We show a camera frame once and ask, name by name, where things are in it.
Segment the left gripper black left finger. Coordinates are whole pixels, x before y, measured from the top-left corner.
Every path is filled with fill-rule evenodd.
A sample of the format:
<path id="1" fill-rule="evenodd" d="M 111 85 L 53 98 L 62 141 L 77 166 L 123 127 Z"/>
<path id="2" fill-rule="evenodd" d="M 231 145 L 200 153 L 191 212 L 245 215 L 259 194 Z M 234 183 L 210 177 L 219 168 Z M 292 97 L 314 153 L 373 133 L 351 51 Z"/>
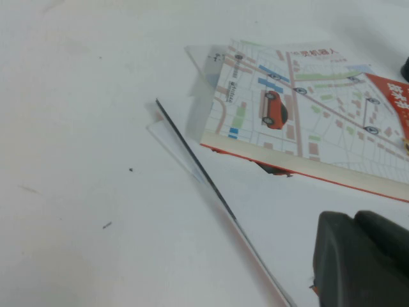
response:
<path id="1" fill-rule="evenodd" d="M 408 274 L 347 214 L 320 214 L 313 271 L 320 306 L 408 306 Z"/>

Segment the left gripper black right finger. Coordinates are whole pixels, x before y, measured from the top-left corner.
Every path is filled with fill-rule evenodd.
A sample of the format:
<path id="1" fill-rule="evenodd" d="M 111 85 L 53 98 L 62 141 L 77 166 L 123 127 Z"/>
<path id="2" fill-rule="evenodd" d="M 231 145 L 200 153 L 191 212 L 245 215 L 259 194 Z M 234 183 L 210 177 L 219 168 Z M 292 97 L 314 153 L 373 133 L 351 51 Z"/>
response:
<path id="1" fill-rule="evenodd" d="M 403 274 L 408 274 L 408 230 L 406 228 L 369 210 L 358 211 L 354 221 Z"/>

